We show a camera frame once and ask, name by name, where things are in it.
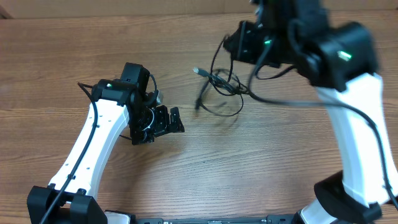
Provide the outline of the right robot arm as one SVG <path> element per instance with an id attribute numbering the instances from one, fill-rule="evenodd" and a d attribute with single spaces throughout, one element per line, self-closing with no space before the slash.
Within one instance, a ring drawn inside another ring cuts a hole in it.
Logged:
<path id="1" fill-rule="evenodd" d="M 320 1 L 258 1 L 255 22 L 241 21 L 224 41 L 232 60 L 296 69 L 328 110 L 343 168 L 314 186 L 315 200 L 292 223 L 372 223 L 397 204 L 397 167 L 384 119 L 383 80 L 371 33 L 358 22 L 334 28 Z"/>

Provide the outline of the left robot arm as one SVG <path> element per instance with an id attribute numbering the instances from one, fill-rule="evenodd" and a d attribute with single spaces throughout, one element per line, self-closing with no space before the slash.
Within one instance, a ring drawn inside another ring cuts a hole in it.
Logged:
<path id="1" fill-rule="evenodd" d="M 90 99 L 85 124 L 48 186 L 29 192 L 31 223 L 135 223 L 133 214 L 103 210 L 96 199 L 104 168 L 125 128 L 134 146 L 185 130 L 178 108 L 164 106 L 158 89 L 147 91 L 154 79 L 142 65 L 126 63 L 118 79 L 79 84 Z"/>

